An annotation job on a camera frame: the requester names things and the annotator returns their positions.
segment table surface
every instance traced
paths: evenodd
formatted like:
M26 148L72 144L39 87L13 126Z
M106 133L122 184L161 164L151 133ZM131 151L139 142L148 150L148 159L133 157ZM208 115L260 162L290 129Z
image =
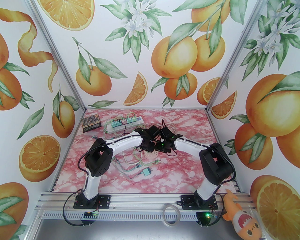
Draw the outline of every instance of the table surface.
M72 147L64 162L54 192L75 192L83 188L86 174L77 168L77 161L82 154L90 149L95 139L103 137L104 125L110 119L117 116L126 117L130 112L136 116L142 116L146 128L155 124L161 125L161 120L172 123L176 127L176 134L182 134L191 140L212 144L216 142L211 126L208 122L204 110L201 109L88 109L86 116L98 114L102 127L83 133L82 126L76 133ZM114 134L105 134L106 138L115 137ZM137 159L133 155L133 148L124 152L127 162L134 163ZM124 161L123 154L116 155L124 169L132 166ZM195 157L181 151L177 151L176 156L167 156L159 152L157 158L160 163L150 166L151 174L144 176L138 175L133 179L128 179L120 173L114 163L108 171L102 175L99 192L102 193L193 193L204 179L202 165ZM142 161L149 163L155 159L147 159L142 153ZM130 178L140 173L146 166L142 166L133 171L126 172ZM219 192L225 193L228 188L236 192L233 183L225 183Z

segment stuffed toy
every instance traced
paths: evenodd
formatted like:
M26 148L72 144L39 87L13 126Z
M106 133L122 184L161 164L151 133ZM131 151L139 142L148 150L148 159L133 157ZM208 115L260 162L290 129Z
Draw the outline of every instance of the stuffed toy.
M224 208L227 213L223 215L223 219L232 222L234 230L243 240L265 240L265 238L262 238L258 221L243 212L242 207L233 201L233 199L238 199L236 195L228 189L226 191Z

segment tape roll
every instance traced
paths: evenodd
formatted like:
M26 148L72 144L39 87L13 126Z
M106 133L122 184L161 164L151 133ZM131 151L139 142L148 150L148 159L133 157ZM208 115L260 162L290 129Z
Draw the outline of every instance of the tape roll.
M172 209L174 209L175 212L177 213L177 220L176 220L176 222L174 222L174 223L169 223L169 222L167 222L166 216L165 216L165 211L166 211L167 208L172 208ZM179 209L178 209L177 207L175 207L174 205L172 205L172 204L167 204L167 205L163 208L163 223L164 223L166 226L170 226L170 227L175 226L176 224L179 223L180 219L181 219L180 211L179 211Z

